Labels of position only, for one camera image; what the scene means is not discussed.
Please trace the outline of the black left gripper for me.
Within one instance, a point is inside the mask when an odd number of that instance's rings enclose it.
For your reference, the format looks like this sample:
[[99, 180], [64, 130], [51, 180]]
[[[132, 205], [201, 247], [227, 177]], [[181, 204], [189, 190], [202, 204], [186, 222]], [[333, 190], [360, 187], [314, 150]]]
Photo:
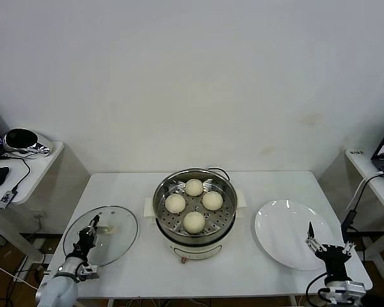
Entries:
[[72, 255], [78, 258], [86, 258], [92, 248], [95, 247], [95, 234], [103, 234], [104, 227], [98, 226], [100, 216], [97, 214], [89, 223], [88, 226], [81, 230], [81, 237], [77, 243], [73, 243]]

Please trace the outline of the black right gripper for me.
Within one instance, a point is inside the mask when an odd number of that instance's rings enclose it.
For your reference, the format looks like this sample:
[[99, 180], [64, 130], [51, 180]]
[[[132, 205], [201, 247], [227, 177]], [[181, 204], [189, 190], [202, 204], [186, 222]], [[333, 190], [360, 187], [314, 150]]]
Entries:
[[345, 263], [351, 258], [355, 243], [347, 241], [344, 247], [320, 244], [316, 239], [312, 223], [309, 222], [305, 241], [316, 257], [322, 260], [326, 267], [325, 282], [351, 281], [347, 274]]

